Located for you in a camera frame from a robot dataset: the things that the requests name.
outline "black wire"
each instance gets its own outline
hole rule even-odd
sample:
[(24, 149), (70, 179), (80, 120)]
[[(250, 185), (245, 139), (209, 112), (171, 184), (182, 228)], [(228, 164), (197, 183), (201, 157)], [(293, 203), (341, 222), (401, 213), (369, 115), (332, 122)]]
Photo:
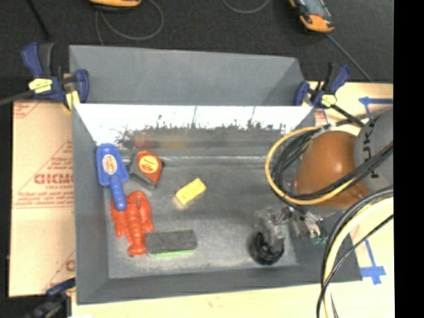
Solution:
[(327, 240), (327, 244), (325, 246), (324, 250), (324, 257), (323, 257), (323, 264), (321, 267), (321, 279), (324, 276), (324, 269), (327, 266), (327, 257), (330, 250), (330, 246), (333, 244), (335, 237), (338, 235), (339, 231), (346, 225), (346, 223), (354, 217), (361, 209), (363, 209), (368, 204), (372, 203), (376, 199), (381, 199), (384, 197), (389, 197), (394, 194), (394, 187), (388, 186), (384, 189), (381, 189), (379, 191), (376, 191), (374, 193), (371, 193), (370, 195), (367, 195), (366, 197), (362, 198), (360, 201), (357, 201), (354, 205), (349, 207), (337, 220), (337, 222), (334, 224), (333, 229), (330, 232), (330, 235)]
[(333, 269), (331, 270), (330, 274), (328, 275), (327, 279), (321, 286), (321, 292), (319, 293), (318, 302), (317, 302), (317, 318), (319, 318), (320, 310), (321, 310), (321, 304), (324, 299), (324, 295), (327, 291), (327, 288), (330, 285), (331, 280), (334, 278), (336, 273), (339, 271), (340, 267), (343, 265), (345, 260), (348, 258), (348, 256), (359, 246), (361, 245), (366, 239), (370, 238), (375, 232), (380, 230), (384, 225), (389, 223), (394, 218), (394, 215), (390, 215), (385, 220), (383, 220), (379, 225), (374, 227), (367, 235), (365, 235), (363, 238), (361, 238), (355, 245), (353, 245), (350, 249), (348, 249), (342, 257), (339, 259), (339, 261), (333, 266)]
[(389, 143), (386, 147), (381, 149), (377, 154), (373, 155), (370, 159), (367, 159), (360, 166), (356, 167), (353, 171), (349, 172), (339, 180), (325, 186), (324, 188), (306, 194), (294, 194), (289, 190), (286, 190), (284, 187), (283, 176), (284, 171), (290, 166), (296, 159), (298, 159), (301, 154), (304, 152), (305, 143), (310, 140), (310, 138), (320, 129), (312, 130), (307, 133), (302, 133), (297, 138), (292, 140), (284, 149), (283, 152), (278, 156), (276, 165), (274, 166), (271, 176), (275, 181), (276, 185), (289, 197), (298, 200), (309, 200), (315, 199), (316, 197), (320, 197), (333, 191), (334, 189), (342, 186), (348, 181), (352, 180), (343, 190), (349, 189), (355, 186), (357, 183), (361, 182), (365, 179), (371, 171), (375, 170), (392, 152), (393, 152), (393, 141)]
[(351, 188), (352, 186), (356, 185), (358, 182), (363, 180), (372, 170), (375, 170), (377, 166), (381, 164), (382, 161), (384, 161), (387, 156), (393, 152), (393, 142), (391, 142), (387, 147), (385, 147), (382, 151), (365, 161), (363, 164), (355, 168), (353, 171), (349, 172), (339, 180), (335, 181), (334, 183), (331, 183), (330, 185), (311, 193), (296, 195), (294, 193), (291, 193), (288, 190), (282, 189), (282, 191), (290, 196), (294, 197), (296, 199), (314, 199), (316, 197), (319, 197), (321, 195), (325, 195), (329, 193), (330, 191), (333, 191), (335, 188), (338, 188), (339, 186), (342, 186), (344, 183), (346, 183), (349, 180), (353, 180), (349, 185), (347, 185), (344, 189)]

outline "blue tape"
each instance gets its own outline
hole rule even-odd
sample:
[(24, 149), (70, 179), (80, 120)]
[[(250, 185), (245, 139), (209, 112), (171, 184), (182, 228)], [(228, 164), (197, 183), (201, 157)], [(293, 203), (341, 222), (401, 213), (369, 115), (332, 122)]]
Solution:
[(370, 97), (362, 97), (358, 99), (361, 104), (365, 107), (366, 114), (370, 114), (370, 109), (368, 108), (369, 105), (375, 104), (375, 105), (392, 105), (393, 100), (392, 99), (382, 99), (382, 98), (370, 98)]
[(365, 240), (365, 246), (366, 246), (366, 250), (368, 251), (368, 255), (370, 256), (370, 259), (371, 259), (371, 266), (360, 268), (360, 273), (363, 278), (371, 277), (372, 283), (374, 285), (381, 284), (382, 281), (380, 276), (385, 276), (386, 271), (384, 270), (383, 266), (376, 265), (376, 261), (374, 259), (374, 255), (372, 254), (370, 242), (368, 241), (368, 239)]

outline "black cable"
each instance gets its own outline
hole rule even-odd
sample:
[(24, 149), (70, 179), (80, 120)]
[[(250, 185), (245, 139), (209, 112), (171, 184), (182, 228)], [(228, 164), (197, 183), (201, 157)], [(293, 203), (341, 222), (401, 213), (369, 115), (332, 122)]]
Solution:
[(387, 147), (385, 147), (382, 151), (375, 154), (373, 157), (365, 161), (363, 164), (355, 168), (353, 171), (343, 176), (341, 179), (320, 189), (319, 191), (301, 194), (301, 195), (296, 195), (284, 189), (282, 189), (282, 191), (284, 191), (288, 196), (295, 197), (296, 199), (314, 199), (321, 195), (325, 195), (329, 193), (330, 191), (333, 191), (339, 186), (342, 186), (343, 184), (347, 183), (349, 180), (353, 180), (343, 190), (349, 189), (355, 186), (357, 183), (361, 182), (363, 179), (365, 179), (368, 176), (368, 174), (370, 174), (373, 170), (375, 170), (392, 152), (393, 152), (393, 142), (389, 143)]
[(325, 246), (324, 250), (324, 256), (323, 256), (323, 265), (321, 267), (321, 279), (324, 276), (324, 270), (327, 263), (327, 257), (330, 251), (330, 246), (333, 244), (335, 237), (339, 233), (339, 231), (346, 225), (346, 223), (354, 217), (361, 209), (363, 209), (368, 204), (372, 203), (376, 199), (384, 198), (384, 197), (390, 197), (394, 194), (394, 187), (388, 186), (384, 189), (381, 189), (379, 191), (376, 191), (374, 193), (371, 193), (367, 195), (366, 197), (362, 198), (360, 201), (357, 201), (354, 205), (349, 207), (337, 220), (337, 222), (334, 224), (333, 229), (331, 230), (329, 234), (329, 238), (327, 241), (327, 244)]
[(99, 16), (102, 18), (102, 20), (105, 23), (105, 25), (107, 26), (107, 28), (109, 28), (117, 36), (120, 36), (121, 38), (124, 38), (124, 39), (127, 39), (127, 40), (144, 41), (144, 40), (149, 40), (149, 39), (155, 37), (156, 35), (158, 35), (162, 31), (162, 29), (164, 28), (165, 16), (164, 16), (164, 13), (162, 12), (162, 9), (160, 8), (160, 6), (157, 3), (155, 3), (153, 0), (147, 0), (147, 1), (149, 3), (151, 3), (156, 8), (156, 10), (159, 12), (159, 15), (160, 15), (160, 25), (153, 33), (145, 35), (145, 36), (130, 36), (130, 35), (124, 34), (120, 31), (118, 31), (117, 29), (115, 29), (111, 25), (111, 23), (106, 19), (106, 16), (103, 12), (97, 10), (96, 13), (95, 13), (95, 30), (96, 30), (96, 33), (97, 33), (97, 37), (100, 41), (100, 44), (104, 45), (103, 39), (100, 35)]
[(298, 158), (303, 153), (302, 148), (304, 147), (305, 141), (309, 140), (316, 132), (317, 131), (314, 130), (311, 132), (303, 133), (301, 136), (295, 138), (290, 144), (286, 146), (283, 152), (279, 155), (276, 165), (274, 166), (274, 169), (272, 171), (273, 179), (276, 182), (276, 185), (289, 197), (299, 200), (315, 199), (316, 197), (325, 195), (330, 191), (333, 191), (334, 189), (342, 186), (350, 180), (352, 181), (348, 185), (346, 185), (344, 190), (353, 187), (357, 183), (361, 182), (364, 178), (366, 178), (368, 174), (371, 173), (371, 171), (375, 170), (393, 152), (393, 142), (391, 142), (386, 147), (381, 149), (381, 151), (379, 151), (377, 154), (373, 155), (370, 159), (365, 161), (360, 166), (356, 167), (353, 171), (349, 172), (339, 180), (327, 185), (326, 187), (318, 191), (297, 195), (285, 189), (282, 182), (284, 180), (284, 171), (293, 161), (295, 161), (296, 158)]
[[(228, 9), (232, 10), (233, 12), (236, 12), (239, 14), (253, 14), (263, 10), (263, 8), (265, 8), (271, 0), (265, 0), (265, 2), (261, 4), (259, 7), (254, 9), (248, 9), (248, 10), (236, 9), (230, 6), (225, 0), (221, 0), (221, 1)], [(325, 36), (355, 65), (355, 67), (360, 71), (360, 73), (364, 75), (364, 77), (366, 77), (366, 79), (369, 82), (373, 82), (370, 76), (362, 69), (362, 67), (360, 67), (360, 65), (355, 61), (355, 59), (331, 35), (329, 35), (328, 33), (325, 33)]]
[(363, 238), (361, 238), (355, 245), (353, 245), (352, 247), (350, 247), (341, 256), (341, 258), (339, 259), (339, 261), (333, 266), (333, 269), (331, 270), (331, 272), (328, 275), (327, 279), (325, 280), (325, 282), (321, 286), (321, 291), (319, 293), (318, 302), (317, 302), (317, 318), (319, 318), (319, 314), (320, 314), (320, 311), (321, 311), (321, 304), (323, 302), (324, 295), (325, 295), (325, 293), (327, 291), (327, 288), (329, 287), (331, 280), (334, 278), (334, 276), (336, 275), (336, 273), (339, 271), (340, 267), (343, 265), (343, 263), (348, 258), (348, 256), (354, 250), (356, 250), (356, 248), (359, 245), (361, 245), (366, 239), (370, 238), (375, 232), (377, 232), (378, 230), (380, 230), (384, 225), (386, 225), (387, 223), (389, 223), (393, 218), (394, 218), (394, 215), (390, 215), (385, 220), (383, 220), (379, 225), (377, 225), (376, 227), (374, 227), (367, 235), (365, 235)]
[(32, 0), (26, 0), (26, 3), (28, 4), (29, 8), (31, 9), (32, 13), (34, 14), (35, 19), (37, 20), (38, 24), (40, 25), (40, 28), (42, 32), (44, 33), (44, 38), (49, 41), (52, 38), (52, 35), (48, 31), (46, 25), (44, 24), (43, 20), (41, 19), (40, 13), (38, 13), (37, 8), (35, 7)]

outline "orange robot part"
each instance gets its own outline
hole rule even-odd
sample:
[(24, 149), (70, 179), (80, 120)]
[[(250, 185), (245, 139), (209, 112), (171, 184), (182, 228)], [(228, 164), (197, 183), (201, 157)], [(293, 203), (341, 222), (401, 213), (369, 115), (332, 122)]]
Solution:
[(141, 256), (146, 253), (146, 232), (154, 232), (152, 210), (145, 194), (135, 191), (126, 196), (127, 208), (123, 211), (116, 209), (111, 200), (111, 218), (115, 225), (115, 236), (123, 235), (129, 243), (127, 252), (130, 256)]
[[(355, 140), (354, 135), (343, 131), (325, 132), (315, 138), (295, 176), (297, 194), (318, 191), (353, 171)], [(316, 206), (349, 207), (368, 194), (368, 188), (359, 182)]]

